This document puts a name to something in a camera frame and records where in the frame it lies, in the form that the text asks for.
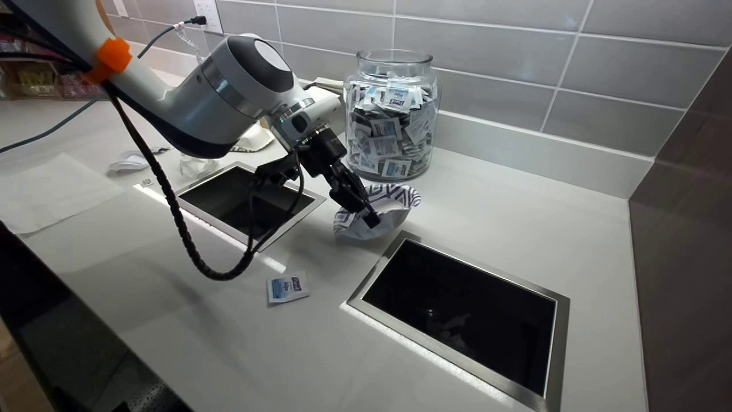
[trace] orange clamp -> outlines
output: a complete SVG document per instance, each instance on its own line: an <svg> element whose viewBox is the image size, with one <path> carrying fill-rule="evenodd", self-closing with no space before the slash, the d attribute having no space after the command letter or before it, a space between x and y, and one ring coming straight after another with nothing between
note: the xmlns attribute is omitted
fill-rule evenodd
<svg viewBox="0 0 732 412"><path fill-rule="evenodd" d="M84 75L94 83L102 83L112 73L122 73L130 63L130 45L120 36L107 39L97 50L97 58L99 63Z"/></svg>

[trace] jar lid rim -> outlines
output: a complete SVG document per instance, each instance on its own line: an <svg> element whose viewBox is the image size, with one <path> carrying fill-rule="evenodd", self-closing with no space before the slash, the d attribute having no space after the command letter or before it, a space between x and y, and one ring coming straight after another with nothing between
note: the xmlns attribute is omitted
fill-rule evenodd
<svg viewBox="0 0 732 412"><path fill-rule="evenodd" d="M394 52L399 52L401 58L395 57ZM383 54L384 57L372 57L372 55ZM432 55L423 51L406 50L401 48L379 48L373 50L361 50L356 57L366 62L378 63L380 65L421 65L432 62Z"/></svg>

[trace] paper bowl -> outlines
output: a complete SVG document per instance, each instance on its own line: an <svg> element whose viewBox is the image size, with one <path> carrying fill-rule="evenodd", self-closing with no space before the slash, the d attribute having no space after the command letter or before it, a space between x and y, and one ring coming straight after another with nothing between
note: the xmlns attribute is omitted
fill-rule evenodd
<svg viewBox="0 0 732 412"><path fill-rule="evenodd" d="M366 187L366 192L381 223L369 228L362 218L340 208L333 221L336 237L368 240L386 235L398 228L407 219L409 211L422 201L417 190L399 183L370 185Z"/></svg>

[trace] backsplash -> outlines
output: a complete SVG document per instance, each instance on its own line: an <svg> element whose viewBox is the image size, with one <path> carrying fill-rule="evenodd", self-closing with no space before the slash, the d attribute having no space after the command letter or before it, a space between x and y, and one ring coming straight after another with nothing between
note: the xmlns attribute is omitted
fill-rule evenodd
<svg viewBox="0 0 732 412"><path fill-rule="evenodd" d="M118 34L147 43L193 0L123 0ZM655 156L732 43L724 0L217 0L300 78L343 79L365 48L434 55L441 109ZM188 30L207 54L220 34ZM175 34L157 44L184 53Z"/></svg>

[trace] blue geometric pattern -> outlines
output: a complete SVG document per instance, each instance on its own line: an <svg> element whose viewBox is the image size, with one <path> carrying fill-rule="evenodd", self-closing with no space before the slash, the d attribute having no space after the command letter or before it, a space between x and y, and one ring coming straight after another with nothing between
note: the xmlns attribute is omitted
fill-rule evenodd
<svg viewBox="0 0 732 412"><path fill-rule="evenodd" d="M382 199L391 199L399 202L407 209L419 206L422 197L419 192L413 188L400 183L389 183L384 185L370 185L366 188L369 203L374 203ZM346 209L340 208L335 213L333 221L333 231L335 233L343 232L348 229L356 220L356 214L349 213Z"/></svg>

